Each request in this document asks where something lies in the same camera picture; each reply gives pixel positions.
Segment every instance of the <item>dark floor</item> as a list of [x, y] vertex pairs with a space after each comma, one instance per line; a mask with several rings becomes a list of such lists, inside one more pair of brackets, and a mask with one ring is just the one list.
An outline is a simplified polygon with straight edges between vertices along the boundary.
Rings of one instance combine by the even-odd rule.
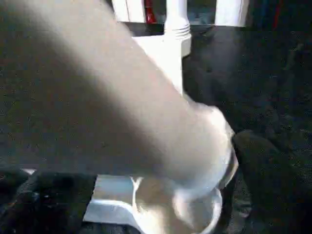
[[[161, 25], [130, 23], [128, 26], [137, 36], [162, 33]], [[252, 130], [234, 138], [241, 167], [234, 185], [232, 215], [241, 219], [232, 221], [228, 233], [240, 232], [242, 226], [247, 227], [243, 230], [245, 234], [309, 233], [299, 229], [298, 224], [306, 224], [312, 197], [311, 35], [231, 27], [199, 26], [192, 31], [192, 53], [183, 60], [186, 93], [195, 101], [219, 107], [237, 133]], [[17, 188], [27, 179], [24, 174], [8, 175], [0, 177], [7, 183], [0, 184], [1, 203], [12, 201], [16, 192], [16, 189], [7, 189], [9, 184]], [[59, 178], [64, 175], [45, 175], [47, 184], [40, 179], [44, 192], [35, 191], [30, 195], [26, 191], [23, 196], [16, 197], [17, 202], [25, 200], [28, 203], [24, 204], [36, 204], [35, 210], [24, 214], [25, 220], [34, 222], [27, 222], [28, 233], [38, 233], [31, 230], [32, 224], [44, 228], [44, 233], [53, 233], [57, 223], [66, 224], [64, 227], [68, 228], [58, 233], [78, 232], [95, 178], [65, 177], [60, 183]], [[250, 209], [246, 201], [248, 194], [251, 194], [253, 211], [246, 221], [242, 217]], [[65, 216], [51, 203], [57, 204]], [[1, 217], [16, 223], [6, 215], [7, 205], [1, 208]], [[54, 216], [46, 216], [50, 218], [48, 222], [44, 216], [38, 217], [38, 209], [54, 209]], [[300, 214], [300, 220], [293, 214]], [[38, 220], [45, 220], [47, 226], [38, 225]], [[0, 233], [5, 233], [3, 228], [8, 227], [1, 226]], [[27, 233], [17, 232], [17, 229], [10, 231], [6, 233]], [[132, 234], [136, 231], [129, 227], [83, 223], [80, 233]]]

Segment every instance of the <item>white post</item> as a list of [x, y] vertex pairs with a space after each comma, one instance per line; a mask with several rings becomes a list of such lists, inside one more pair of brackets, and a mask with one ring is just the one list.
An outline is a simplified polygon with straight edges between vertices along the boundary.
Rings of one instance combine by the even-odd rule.
[[215, 25], [244, 27], [249, 0], [217, 0]]
[[187, 17], [187, 0], [167, 0], [165, 36], [181, 41], [182, 56], [191, 52], [191, 31]]

